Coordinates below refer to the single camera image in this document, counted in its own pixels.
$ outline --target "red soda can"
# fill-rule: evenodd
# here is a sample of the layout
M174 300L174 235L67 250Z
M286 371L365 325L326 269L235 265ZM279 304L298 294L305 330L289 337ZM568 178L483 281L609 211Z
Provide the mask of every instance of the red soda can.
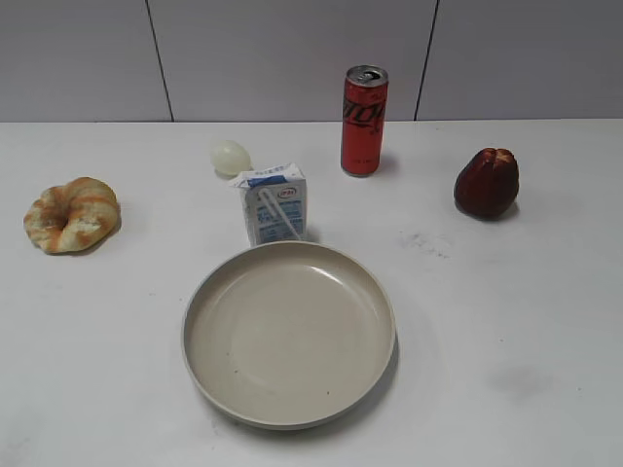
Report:
M353 66L344 83L342 169L366 177L379 168L385 122L387 84L383 68Z

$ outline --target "table surface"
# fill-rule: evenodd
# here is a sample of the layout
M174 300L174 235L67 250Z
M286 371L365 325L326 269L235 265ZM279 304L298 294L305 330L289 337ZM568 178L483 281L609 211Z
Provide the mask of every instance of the table surface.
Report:
M368 179L340 124L0 125L0 466L623 465L623 121L391 123ZM354 411L282 434L208 406L182 362L186 304L248 247L208 148L296 162L313 238L385 286L392 372ZM455 208L481 148L519 162L518 209ZM22 227L45 188L88 175L123 224L47 256Z

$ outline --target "beige plate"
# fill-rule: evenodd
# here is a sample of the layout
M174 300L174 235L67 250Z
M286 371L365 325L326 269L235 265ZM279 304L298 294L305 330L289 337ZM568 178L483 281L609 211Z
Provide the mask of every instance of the beige plate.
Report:
M389 300L355 260L314 243L245 251L195 293L183 330L195 383L216 407L277 430L317 425L359 401L395 340Z

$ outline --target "white egg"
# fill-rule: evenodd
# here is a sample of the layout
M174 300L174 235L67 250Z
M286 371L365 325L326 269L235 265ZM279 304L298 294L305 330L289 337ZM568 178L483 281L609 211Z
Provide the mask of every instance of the white egg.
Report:
M222 141L210 152L210 160L217 172L235 177L251 168L249 153L236 141Z

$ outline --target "bagel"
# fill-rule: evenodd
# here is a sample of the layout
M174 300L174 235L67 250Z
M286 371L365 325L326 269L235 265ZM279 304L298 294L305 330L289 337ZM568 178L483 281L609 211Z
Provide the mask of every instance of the bagel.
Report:
M89 177L49 188L23 218L30 240L51 254L85 250L107 236L118 222L115 192Z

